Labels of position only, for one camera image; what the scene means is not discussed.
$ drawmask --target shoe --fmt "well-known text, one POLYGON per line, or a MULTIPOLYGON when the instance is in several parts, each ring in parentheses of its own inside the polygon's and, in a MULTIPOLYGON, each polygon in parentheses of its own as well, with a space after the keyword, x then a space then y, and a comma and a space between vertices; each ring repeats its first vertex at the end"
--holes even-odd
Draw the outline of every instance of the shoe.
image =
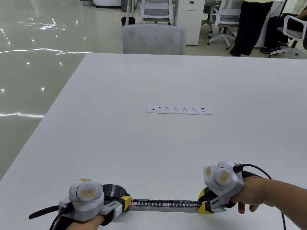
POLYGON ((230 50, 230 54, 231 54, 231 56, 233 56, 233 57, 240 57, 240 56, 241 56, 241 54, 235 53, 235 52, 234 52, 234 49, 231 49, 231 50, 230 50))
POLYGON ((274 52, 276 50, 280 50, 280 47, 275 47, 275 48, 263 47, 263 48, 260 49, 260 52, 264 53, 264 54, 270 54, 271 52, 274 52))

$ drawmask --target measuring tape blade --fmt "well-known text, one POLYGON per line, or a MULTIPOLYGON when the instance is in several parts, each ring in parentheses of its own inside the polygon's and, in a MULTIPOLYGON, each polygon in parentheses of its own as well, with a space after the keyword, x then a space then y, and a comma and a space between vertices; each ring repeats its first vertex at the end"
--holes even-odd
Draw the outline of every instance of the measuring tape blade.
POLYGON ((129 210, 151 212, 197 212, 201 201, 195 200, 131 200, 129 210))

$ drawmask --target sticker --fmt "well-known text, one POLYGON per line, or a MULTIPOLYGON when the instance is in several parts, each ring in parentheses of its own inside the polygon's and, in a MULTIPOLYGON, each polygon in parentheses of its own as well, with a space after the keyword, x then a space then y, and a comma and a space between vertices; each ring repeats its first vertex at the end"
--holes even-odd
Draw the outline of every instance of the sticker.
POLYGON ((95 196, 94 188, 85 188, 81 190, 81 198, 90 198, 95 196))
POLYGON ((86 182, 86 181, 92 181, 92 179, 89 179, 89 178, 81 178, 79 181, 86 182))
POLYGON ((207 176, 211 176, 211 167, 210 166, 206 169, 206 174, 207 174, 207 176))
POLYGON ((228 172, 223 171, 222 174, 221 174, 221 176, 220 176, 219 182, 220 182, 221 184, 226 184, 229 175, 230 175, 230 174, 229 174, 228 172))

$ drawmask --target person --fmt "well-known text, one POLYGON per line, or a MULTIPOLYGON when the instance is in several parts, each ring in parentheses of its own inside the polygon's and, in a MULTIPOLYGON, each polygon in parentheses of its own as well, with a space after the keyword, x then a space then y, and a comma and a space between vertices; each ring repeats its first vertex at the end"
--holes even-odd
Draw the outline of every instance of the person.
MULTIPOLYGON (((254 212, 261 204, 277 207, 300 229, 307 230, 307 190, 281 181, 252 176, 244 179, 241 192, 231 198, 238 203, 240 214, 245 206, 254 212)), ((67 230, 96 230, 104 222, 104 217, 96 216, 84 223, 74 222, 67 230)))
MULTIPOLYGON (((294 16, 303 21, 307 21, 307 7, 304 8, 299 15, 287 13, 283 14, 281 17, 271 17, 269 19, 264 47, 260 50, 262 53, 270 54, 271 52, 280 49, 280 43, 288 43, 288 36, 277 30, 278 27, 283 27, 283 21, 287 15, 294 16)), ((289 19, 287 28, 295 31, 303 31, 304 27, 302 23, 289 19)))
POLYGON ((244 0, 241 6, 235 46, 230 54, 240 57, 249 56, 256 45, 273 0, 244 0))

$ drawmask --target black pants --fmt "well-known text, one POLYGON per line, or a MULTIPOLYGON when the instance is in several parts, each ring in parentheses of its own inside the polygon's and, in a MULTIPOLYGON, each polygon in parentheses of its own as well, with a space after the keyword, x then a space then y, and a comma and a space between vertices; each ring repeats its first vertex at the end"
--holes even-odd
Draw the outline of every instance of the black pants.
MULTIPOLYGON (((266 48, 276 48, 279 46, 279 42, 288 42, 288 36, 277 30, 278 27, 283 27, 283 20, 286 15, 297 16, 297 14, 287 13, 283 14, 281 17, 272 17, 269 19, 264 42, 266 48)), ((290 30, 303 31, 303 25, 291 19, 288 21, 287 28, 290 30)))
POLYGON ((267 3, 243 1, 233 53, 250 55, 272 4, 272 1, 267 3))

